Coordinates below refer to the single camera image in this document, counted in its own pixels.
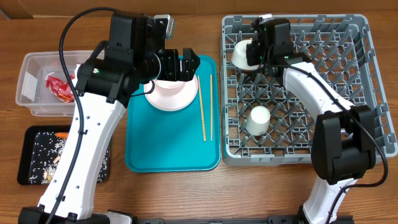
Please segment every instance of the chopsticks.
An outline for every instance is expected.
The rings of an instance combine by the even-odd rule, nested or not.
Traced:
[[[210,75],[210,139],[213,140],[213,75]]]
[[[201,99],[200,77],[198,77],[198,86],[199,86],[199,99],[200,99],[201,126],[203,128],[203,141],[206,141],[205,116],[203,115],[203,102]]]

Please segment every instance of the red food package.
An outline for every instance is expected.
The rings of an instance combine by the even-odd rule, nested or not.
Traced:
[[[63,102],[72,103],[75,101],[69,84],[62,82],[59,78],[47,75],[45,86]]]

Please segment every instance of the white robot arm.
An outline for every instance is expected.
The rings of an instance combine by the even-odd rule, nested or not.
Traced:
[[[349,110],[354,106],[350,101],[341,97],[335,92],[324,79],[319,76],[318,72],[312,63],[300,62],[292,66],[301,68],[306,72],[310,72],[316,79],[320,80],[322,84],[332,93],[338,101]],[[308,110],[310,115],[316,120],[317,116],[324,114],[327,111],[334,113],[340,112],[341,109],[333,103],[324,90],[307,75],[287,68],[284,70],[283,82],[286,90],[291,91]],[[341,180],[337,184],[330,185],[326,180],[317,176],[312,192],[308,200],[303,205],[303,213],[308,220],[308,224],[324,224],[329,215],[329,210],[333,204],[340,189],[346,185],[356,183],[356,179],[350,178]],[[330,222],[337,219],[337,210],[344,199],[342,195],[335,206]]]
[[[373,168],[375,152],[371,146],[369,148],[354,143],[358,141],[358,133],[354,133],[356,136],[353,139],[341,139],[341,130],[350,129],[352,126],[348,125],[349,119],[345,118],[342,108],[334,104],[326,91],[344,109],[352,110],[350,113],[363,114],[368,113],[370,109],[367,106],[355,107],[335,92],[318,74],[306,55],[294,53],[290,41],[289,21],[270,18],[269,15],[260,16],[252,23],[255,38],[238,42],[231,61],[238,68],[254,73],[265,68],[272,69],[269,73],[275,76],[286,90],[292,92],[314,118],[316,128],[311,155],[318,177],[309,199],[300,208],[301,220],[297,223],[324,224],[328,218],[329,223],[332,223],[337,219],[336,213],[345,194],[338,199],[330,214],[335,198],[344,186],[355,184],[367,169]],[[366,119],[361,115],[359,117],[363,118],[361,122],[368,120],[369,123],[373,123],[374,117],[371,115]],[[370,133],[374,133],[374,127],[368,128]]]
[[[192,49],[183,49],[183,59],[179,59],[177,50],[165,49],[165,39],[172,37],[175,25],[169,15],[152,18],[99,7],[75,16],[62,34],[60,58],[67,77],[62,45],[68,26],[80,16],[97,10],[114,11],[109,42],[100,42],[90,58],[76,68],[76,84],[68,80],[76,106],[62,158],[38,206],[21,210],[20,224],[136,223],[136,217],[121,212],[93,213],[96,180],[106,146],[140,83],[148,83],[155,78],[187,82],[192,80],[200,64]],[[97,56],[103,49],[104,60],[101,60]],[[84,119],[83,131],[80,131],[81,118]],[[81,144],[76,157],[79,138]],[[68,175],[73,162],[72,174]]]

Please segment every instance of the teal tray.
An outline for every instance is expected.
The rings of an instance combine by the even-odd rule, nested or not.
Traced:
[[[186,108],[166,112],[145,96],[130,99],[127,111],[126,165],[134,172],[212,170],[220,162],[220,115],[216,63],[200,55],[206,142],[203,141],[199,91]],[[213,140],[210,141],[210,74],[213,75]],[[134,94],[142,93],[143,86]]]

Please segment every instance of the gray dish rack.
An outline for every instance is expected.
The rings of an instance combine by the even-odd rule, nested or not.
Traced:
[[[306,53],[334,90],[355,105],[377,111],[376,141],[387,158],[395,156],[398,145],[368,20],[358,14],[272,17],[290,21],[295,51]],[[223,160],[229,166],[311,163],[315,123],[299,99],[265,75],[244,83],[247,74],[231,63],[235,44],[253,38],[250,23],[257,18],[226,16],[222,22]],[[245,130],[246,118],[259,105],[270,109],[271,121],[267,133],[253,136]]]

